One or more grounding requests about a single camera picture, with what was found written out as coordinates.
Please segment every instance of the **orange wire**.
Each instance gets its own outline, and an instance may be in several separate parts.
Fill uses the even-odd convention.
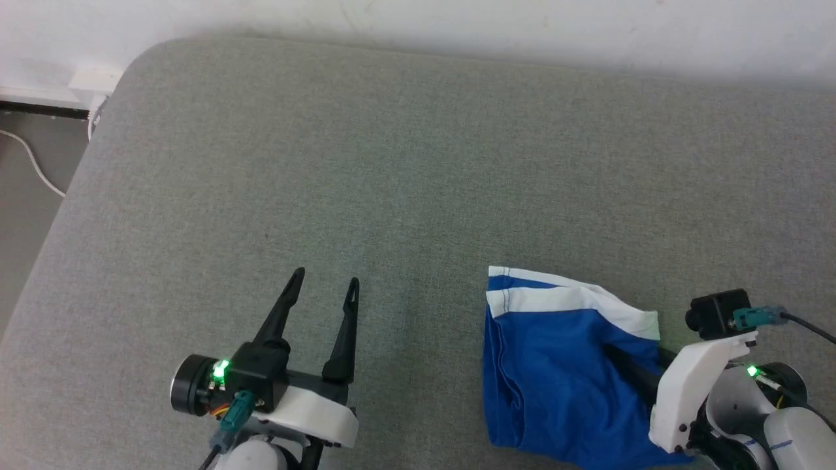
[[[224,411],[229,411],[229,403],[226,403],[224,405],[220,405],[218,408],[215,408],[214,410],[209,411],[209,414],[212,415],[212,416],[218,416],[220,413],[222,413]]]

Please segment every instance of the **cable connector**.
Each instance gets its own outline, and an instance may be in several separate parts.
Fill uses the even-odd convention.
[[[108,98],[107,95],[93,95],[93,100],[90,102],[90,111],[87,114],[87,140],[93,139],[93,131],[99,125],[102,109],[105,108]]]
[[[221,419],[221,424],[212,439],[209,440],[209,447],[218,447],[220,453],[227,453],[235,443],[235,437],[244,424],[250,419],[252,412],[256,409],[256,397],[250,391],[239,391],[235,400],[229,406],[229,411]]]
[[[782,316],[782,314],[786,313],[787,309],[781,305],[737,309],[732,314],[734,317],[734,328],[735,330],[745,330],[756,326],[764,326],[765,324],[786,324],[787,319]]]

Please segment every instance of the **teal cable connector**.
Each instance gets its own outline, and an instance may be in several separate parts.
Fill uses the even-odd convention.
[[[734,315],[734,327],[736,330],[745,330],[756,326],[764,326],[765,324],[786,324],[782,314],[786,314],[787,309],[781,305],[773,307],[754,307],[751,309],[737,309],[732,314]]]
[[[212,439],[209,440],[209,447],[218,447],[220,453],[227,453],[235,443],[235,436],[250,419],[252,412],[256,409],[256,397],[250,391],[239,391],[235,400],[229,406],[229,411],[221,419],[221,424]]]

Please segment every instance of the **white wall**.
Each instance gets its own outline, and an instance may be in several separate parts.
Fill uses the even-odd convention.
[[[0,92],[203,33],[836,89],[834,0],[0,0]]]

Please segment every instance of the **gray floor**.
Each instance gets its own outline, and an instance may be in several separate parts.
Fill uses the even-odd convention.
[[[84,149],[86,121],[0,113],[0,129],[22,137],[49,180],[66,191]],[[0,135],[0,336],[52,226],[61,197],[44,185],[23,146]]]

